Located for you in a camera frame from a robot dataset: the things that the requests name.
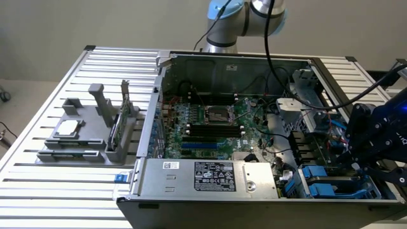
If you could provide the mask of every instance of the aluminum workbench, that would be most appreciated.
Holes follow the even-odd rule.
[[[133,168],[157,75],[156,55],[154,50],[108,47],[82,51],[0,161],[0,228],[130,228],[112,200],[113,179],[117,173]],[[318,58],[348,98],[353,98],[373,82],[366,72],[357,62],[344,57]],[[116,167],[37,166],[36,152],[64,113],[64,99],[80,98],[84,105],[94,105],[86,90],[90,83],[102,83],[104,96],[113,105],[120,105],[121,79],[129,81],[130,100],[141,110],[125,164]],[[381,105],[388,99],[378,88],[358,102]],[[125,184],[118,186],[118,190],[126,188]]]

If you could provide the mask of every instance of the blue tab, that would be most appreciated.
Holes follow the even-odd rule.
[[[126,184],[126,175],[116,174],[116,176],[114,176],[114,184]]]
[[[310,177],[310,172],[309,172],[309,166],[304,167],[301,170],[302,170],[302,174],[304,174],[304,177],[308,179]]]
[[[312,177],[325,177],[325,169],[322,166],[306,166]]]
[[[329,184],[313,184],[309,186],[310,196],[320,198],[334,198],[334,192]]]
[[[208,19],[214,20],[217,13],[226,4],[228,0],[212,0],[209,3],[209,8],[208,8]],[[220,19],[226,18],[228,16],[233,15],[238,10],[241,9],[244,5],[244,0],[230,0],[228,3],[222,15],[220,16]]]
[[[290,181],[289,181],[288,185],[285,185],[285,189],[284,189],[284,190],[285,190],[285,193],[288,193],[288,192],[289,192],[289,190],[290,190],[290,188],[292,188],[293,184],[294,184],[293,179],[290,179]]]

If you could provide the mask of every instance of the motherboard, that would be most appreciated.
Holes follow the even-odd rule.
[[[168,143],[164,157],[224,160],[262,150],[270,138],[256,130],[268,129],[262,101],[244,97],[229,105],[218,101],[205,105],[206,100],[193,104],[186,98],[173,97],[162,105]]]

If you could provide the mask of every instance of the wire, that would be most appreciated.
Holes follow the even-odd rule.
[[[282,67],[274,67],[273,69],[281,69],[281,70],[285,72],[286,76],[289,77],[289,72],[288,72],[288,70],[286,70],[285,68],[282,68]]]
[[[268,102],[268,103],[265,103],[265,104],[262,104],[258,108],[257,108],[257,110],[256,110],[256,112],[254,112],[254,114],[253,114],[253,124],[254,124],[254,129],[261,133],[261,134],[264,134],[264,135],[270,135],[270,136],[280,136],[280,137],[282,137],[282,138],[285,138],[286,140],[288,140],[288,137],[285,137],[284,135],[280,135],[280,134],[272,134],[272,133],[266,133],[266,132],[264,132],[264,131],[261,131],[260,129],[258,129],[258,127],[257,127],[257,125],[256,125],[256,122],[254,122],[254,118],[256,118],[256,114],[258,113],[258,110],[262,108],[262,106],[268,106],[269,104],[272,104],[274,102],[274,100],[272,100],[270,102]]]
[[[325,113],[328,114],[328,119],[329,119],[329,130],[328,130],[328,135],[326,135],[326,136],[329,136],[329,133],[332,131],[332,119],[330,119],[329,112],[326,111]],[[325,142],[325,149],[326,149],[326,151],[329,151],[329,140]]]
[[[194,44],[194,46],[193,46],[193,51],[194,51],[194,49],[196,49],[196,46],[197,46],[198,42],[201,42],[202,38],[205,37],[205,35],[208,35],[208,33],[209,33],[209,31],[212,30],[212,28],[213,28],[216,22],[218,21],[218,19],[220,19],[221,15],[222,15],[222,12],[224,12],[224,10],[225,10],[225,8],[226,8],[229,2],[230,2],[230,0],[228,0],[226,3],[225,3],[225,4],[222,5],[222,7],[220,8],[220,10],[218,10],[218,12],[217,12],[217,15],[216,15],[216,17],[214,17],[213,24],[210,25],[209,29],[206,30],[206,32],[202,34],[202,36],[201,36],[200,39],[197,40],[197,42],[196,42],[196,44]]]
[[[266,150],[266,153],[278,154],[278,153],[285,152],[285,151],[288,151],[288,150],[290,150],[290,149],[284,149],[284,150],[281,150],[281,151],[278,151],[278,152],[270,152],[270,151]]]
[[[312,110],[313,110],[313,109],[308,110],[306,113],[298,117],[298,119],[296,120],[294,125],[293,125],[293,130],[297,129],[297,126],[298,126],[300,122],[302,121],[305,115],[309,114],[309,112],[310,112]]]
[[[201,103],[202,103],[202,108],[204,108],[204,101],[202,101],[201,96],[200,96],[200,95],[198,95],[198,93],[197,93],[196,87],[193,87],[193,90],[194,90],[194,92],[196,92],[196,95],[197,95],[198,99],[201,100]]]
[[[3,122],[0,122],[0,124],[5,127],[6,131],[17,138],[17,135],[9,130],[7,126],[3,124]]]
[[[180,87],[181,87],[181,85],[182,85],[184,83],[188,83],[189,86],[192,86],[190,80],[181,80],[181,81],[178,82],[177,88],[176,88],[176,95],[177,95],[177,96],[180,96]]]
[[[266,103],[265,100],[262,98],[258,98],[258,100],[261,100],[264,102],[264,104]]]
[[[266,82],[264,76],[257,76],[257,77],[252,80],[252,82],[248,84],[248,86],[237,92],[237,94],[242,93],[242,92],[254,84],[256,80],[260,79],[260,78]]]
[[[266,13],[266,20],[265,20],[265,27],[264,27],[264,49],[265,49],[265,56],[266,56],[266,62],[268,62],[268,66],[270,69],[270,72],[273,74],[274,79],[278,82],[278,85],[281,86],[281,88],[285,90],[285,92],[289,94],[289,96],[298,101],[301,104],[304,104],[308,107],[312,107],[313,109],[317,110],[330,110],[330,109],[338,109],[346,105],[350,105],[353,102],[356,102],[360,98],[362,98],[362,96],[365,96],[380,84],[381,82],[392,77],[394,74],[397,74],[397,72],[407,68],[407,64],[401,64],[400,66],[397,66],[396,68],[390,69],[385,75],[350,100],[348,100],[346,102],[334,105],[334,106],[314,106],[312,104],[309,104],[306,101],[301,100],[292,92],[290,90],[284,86],[281,79],[278,78],[276,72],[274,72],[274,68],[272,66],[272,62],[270,62],[270,54],[269,54],[269,48],[268,48],[268,26],[269,26],[269,21],[270,21],[270,12],[272,12],[272,8],[273,8],[273,3],[274,0],[270,0],[270,4],[269,4],[269,8],[268,8],[268,13]]]

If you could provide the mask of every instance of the warning label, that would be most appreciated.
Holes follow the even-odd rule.
[[[233,163],[229,162],[194,162],[196,191],[234,192]]]

